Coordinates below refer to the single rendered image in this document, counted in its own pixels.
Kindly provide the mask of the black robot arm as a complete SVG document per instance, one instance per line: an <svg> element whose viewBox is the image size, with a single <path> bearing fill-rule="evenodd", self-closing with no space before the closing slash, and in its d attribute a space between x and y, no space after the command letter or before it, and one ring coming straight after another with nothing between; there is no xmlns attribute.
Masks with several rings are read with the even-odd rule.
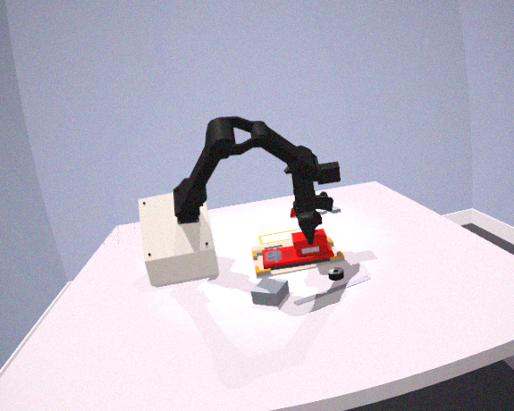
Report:
<svg viewBox="0 0 514 411"><path fill-rule="evenodd" d="M250 132L251 138L235 143L233 128ZM199 222L200 207L206 201L206 183L219 160L231 155L241 155L252 148L261 147L283 160L291 173L294 189L309 189L318 185L340 182L339 162L319 164L316 155L307 147L294 146L262 121L249 121L239 116L220 117L208 122L205 147L191 173L173 189L174 215L178 224ZM333 197L326 191L310 197L311 212L316 209L333 211Z"/></svg>

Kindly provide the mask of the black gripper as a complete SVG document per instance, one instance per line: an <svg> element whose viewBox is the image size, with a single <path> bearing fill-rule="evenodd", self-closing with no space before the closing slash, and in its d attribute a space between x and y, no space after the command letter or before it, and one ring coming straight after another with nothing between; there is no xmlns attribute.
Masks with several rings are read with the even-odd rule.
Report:
<svg viewBox="0 0 514 411"><path fill-rule="evenodd" d="M322 216L310 208L310 197L315 196L314 186L309 189L294 189L293 209L298 218L299 227L309 245L313 244L316 227L323 224Z"/></svg>

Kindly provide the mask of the small black tyre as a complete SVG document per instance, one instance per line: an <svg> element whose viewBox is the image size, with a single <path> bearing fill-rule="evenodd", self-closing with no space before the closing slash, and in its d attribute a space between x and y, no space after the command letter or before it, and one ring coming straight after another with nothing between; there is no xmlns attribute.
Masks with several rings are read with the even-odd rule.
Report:
<svg viewBox="0 0 514 411"><path fill-rule="evenodd" d="M342 280L344 276L344 271L341 268L335 267L328 271L329 273L329 279L332 281L339 281Z"/></svg>

